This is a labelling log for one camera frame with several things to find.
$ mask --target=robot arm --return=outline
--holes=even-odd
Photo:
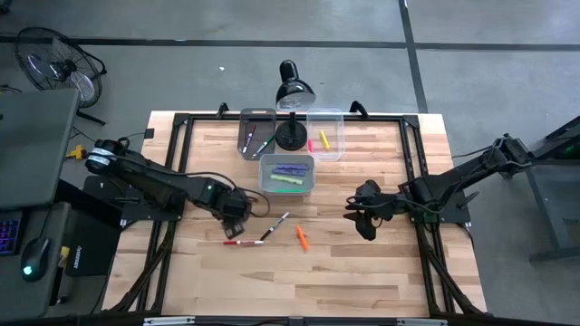
[[[95,142],[85,166],[96,175],[137,188],[159,209],[170,211],[187,199],[219,220],[228,239],[244,233],[252,209],[246,193],[212,177],[190,177],[207,173],[174,172],[109,139]]]
[[[419,210],[437,220],[437,215],[462,209],[470,199],[457,199],[459,192],[480,180],[499,173],[511,177],[531,166],[531,156],[519,139],[508,134],[496,139],[480,154],[443,174],[416,177],[399,185],[397,194],[383,194],[373,180],[367,180],[356,189],[354,196],[347,198],[347,210],[354,213],[344,217],[355,222],[356,230],[367,240],[374,240],[376,227],[372,220],[390,221],[395,214]]]

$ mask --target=plastic bin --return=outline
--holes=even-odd
[[[250,132],[252,139],[244,153],[247,144],[247,136]],[[274,109],[243,109],[239,114],[239,131],[237,134],[237,151],[246,160],[259,160],[264,154],[272,154],[275,151],[276,141],[272,140],[264,150],[256,157],[257,150],[276,132],[276,110]]]
[[[294,177],[303,180],[302,185],[290,184],[270,178],[276,164],[306,164],[309,169],[304,177]],[[264,192],[272,195],[304,196],[314,189],[315,170],[314,158],[310,155],[297,154],[267,154],[260,159],[258,185]]]
[[[306,113],[308,139],[312,141],[312,150],[308,153],[316,160],[336,161],[344,153],[344,117],[339,109],[310,109]],[[324,148],[320,131],[324,132],[329,149]]]

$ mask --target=green marker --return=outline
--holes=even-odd
[[[266,140],[266,141],[264,142],[264,144],[262,144],[262,146],[260,146],[260,148],[259,148],[259,149],[257,149],[257,152],[256,152],[256,154],[252,155],[252,158],[255,158],[255,157],[258,155],[258,154],[260,154],[260,152],[261,152],[262,150],[264,150],[264,149],[266,148],[266,146],[268,146],[268,144],[269,144],[269,143],[270,143],[272,140],[274,140],[274,135],[270,136],[270,138],[269,138],[268,140]]]

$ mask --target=butcher block tabletop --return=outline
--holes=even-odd
[[[155,129],[155,137],[144,141],[141,152],[146,158],[165,163],[174,113],[151,113],[148,128]],[[443,118],[418,116],[430,173],[452,168]],[[237,121],[195,121],[187,171],[218,172],[239,187],[258,190],[259,163],[245,161],[237,152],[237,132]],[[179,134],[174,169],[184,133]],[[340,160],[316,163],[316,185],[310,196],[269,197],[269,216],[250,217],[246,222],[246,231],[237,240],[257,240],[283,213],[290,212],[264,245],[222,245],[227,239],[220,223],[187,203],[173,245],[163,314],[428,316],[417,236],[409,217],[398,215],[382,223],[371,242],[356,232],[353,221],[343,218],[345,199],[367,179],[375,180],[382,192],[397,192],[397,186],[407,181],[399,126],[346,121],[344,135],[346,151]],[[416,158],[410,130],[409,136]],[[277,146],[275,151],[284,153]],[[306,147],[294,153],[306,154]],[[262,204],[254,205],[257,212],[264,209]],[[297,225],[310,244],[307,252],[296,237]],[[140,221],[121,234],[103,309],[117,303],[139,276],[151,226]],[[441,236],[450,274],[485,311],[468,235],[456,225],[442,225]],[[443,308],[439,279],[435,277],[434,282]],[[156,280],[151,284],[148,304]]]

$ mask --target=gray table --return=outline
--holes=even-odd
[[[24,230],[23,247],[36,238],[43,228],[44,219],[46,228],[43,235],[50,239],[48,249],[48,267],[42,279],[36,282],[27,282],[23,279],[20,270],[22,250],[19,255],[0,258],[0,321],[14,321],[44,316],[53,292],[63,235],[66,223],[71,213],[71,205],[58,203],[52,206],[29,210],[28,226]]]
[[[53,202],[78,103],[77,90],[0,96],[0,209]]]
[[[575,243],[569,227],[580,222],[580,165],[574,161],[557,163],[545,161],[526,171],[554,246],[530,256],[532,263],[580,257],[580,245]]]

